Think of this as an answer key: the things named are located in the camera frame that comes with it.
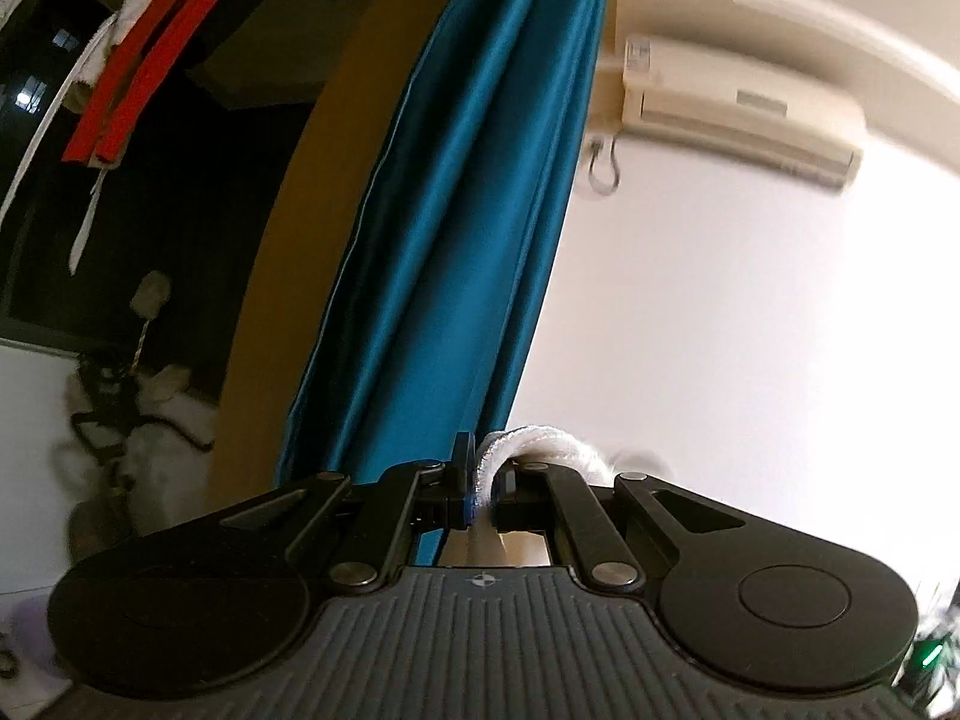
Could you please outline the cream embroidered fur-trimmed coat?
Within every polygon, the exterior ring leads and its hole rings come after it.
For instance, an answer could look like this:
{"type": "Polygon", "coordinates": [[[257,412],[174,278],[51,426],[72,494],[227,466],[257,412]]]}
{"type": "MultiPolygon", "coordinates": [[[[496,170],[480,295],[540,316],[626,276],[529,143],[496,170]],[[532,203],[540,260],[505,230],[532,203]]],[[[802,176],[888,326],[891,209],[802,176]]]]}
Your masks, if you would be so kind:
{"type": "Polygon", "coordinates": [[[473,482],[472,523],[475,527],[491,522],[493,481],[508,460],[543,461],[547,465],[571,468],[587,484],[604,488],[610,488],[617,476],[601,450],[558,427],[529,424],[511,431],[493,431],[483,439],[477,454],[473,482]]]}

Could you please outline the teal blue curtain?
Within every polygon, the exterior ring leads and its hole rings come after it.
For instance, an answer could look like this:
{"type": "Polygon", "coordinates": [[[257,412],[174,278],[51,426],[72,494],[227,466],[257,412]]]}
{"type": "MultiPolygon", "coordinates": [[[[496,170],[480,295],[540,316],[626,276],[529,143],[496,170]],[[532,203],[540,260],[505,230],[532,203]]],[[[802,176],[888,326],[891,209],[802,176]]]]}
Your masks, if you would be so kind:
{"type": "Polygon", "coordinates": [[[562,234],[605,0],[448,0],[364,187],[277,478],[371,483],[508,421],[562,234]]]}

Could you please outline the red hanging garment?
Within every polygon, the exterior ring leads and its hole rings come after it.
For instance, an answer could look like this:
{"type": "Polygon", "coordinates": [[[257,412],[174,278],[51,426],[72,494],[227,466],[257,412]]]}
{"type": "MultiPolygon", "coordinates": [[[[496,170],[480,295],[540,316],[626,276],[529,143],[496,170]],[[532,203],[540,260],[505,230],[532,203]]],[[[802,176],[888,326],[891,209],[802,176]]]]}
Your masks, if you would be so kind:
{"type": "Polygon", "coordinates": [[[110,53],[62,160],[109,166],[151,96],[220,0],[149,0],[110,53]]]}

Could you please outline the wall air conditioner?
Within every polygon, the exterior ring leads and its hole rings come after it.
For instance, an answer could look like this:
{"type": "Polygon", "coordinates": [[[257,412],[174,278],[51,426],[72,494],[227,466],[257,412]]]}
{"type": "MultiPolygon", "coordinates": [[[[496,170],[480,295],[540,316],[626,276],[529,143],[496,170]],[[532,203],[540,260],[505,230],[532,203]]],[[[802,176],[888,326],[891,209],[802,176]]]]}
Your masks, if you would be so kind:
{"type": "Polygon", "coordinates": [[[667,37],[623,51],[626,130],[776,167],[823,187],[854,181],[866,140],[861,104],[781,65],[667,37]]]}

